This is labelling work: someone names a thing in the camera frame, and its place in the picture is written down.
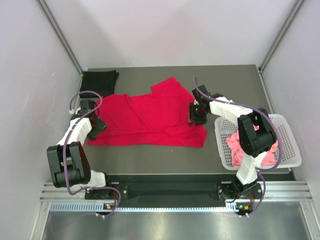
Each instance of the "white wall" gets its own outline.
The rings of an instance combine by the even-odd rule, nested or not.
[[[308,0],[265,70],[275,108],[290,124],[302,155],[296,168],[320,212],[320,1]]]
[[[79,74],[35,0],[0,2],[0,239],[26,240]]]
[[[260,65],[295,0],[46,0],[83,69]]]

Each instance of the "white plastic basket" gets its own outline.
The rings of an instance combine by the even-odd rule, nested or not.
[[[300,151],[287,120],[285,117],[279,114],[269,114],[269,117],[280,133],[282,140],[283,156],[278,168],[293,168],[300,166],[302,162]],[[216,142],[218,145],[222,165],[231,171],[238,170],[239,167],[232,165],[231,149],[226,142],[226,138],[229,138],[232,134],[234,134],[238,130],[238,127],[223,117],[217,118],[214,122],[214,126]],[[276,160],[278,160],[278,156],[279,150],[274,153]],[[262,166],[261,168],[269,169],[272,166],[273,165]]]

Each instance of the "black cloth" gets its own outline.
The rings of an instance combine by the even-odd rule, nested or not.
[[[103,97],[115,94],[118,76],[119,73],[116,70],[105,72],[85,71],[83,72],[80,92],[90,90],[97,92]],[[97,96],[92,93],[83,93],[80,97],[87,99],[96,98]]]

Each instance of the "red garment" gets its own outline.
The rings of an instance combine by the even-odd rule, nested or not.
[[[105,97],[99,117],[107,128],[88,144],[202,147],[207,131],[203,125],[188,125],[193,96],[174,77],[152,86],[151,91],[140,96]]]

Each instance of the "gray table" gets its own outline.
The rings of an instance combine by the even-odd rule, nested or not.
[[[116,94],[142,95],[150,87],[174,76],[190,92],[194,88],[193,76],[207,90],[221,93],[235,102],[262,107],[269,111],[268,102],[255,65],[224,66],[172,66],[104,68],[116,69],[120,75],[115,86]],[[108,174],[234,174],[225,169],[219,157],[214,122],[217,117],[208,115],[207,138],[202,148],[154,145],[88,146],[84,150],[90,166]],[[288,173],[287,168],[273,173]]]

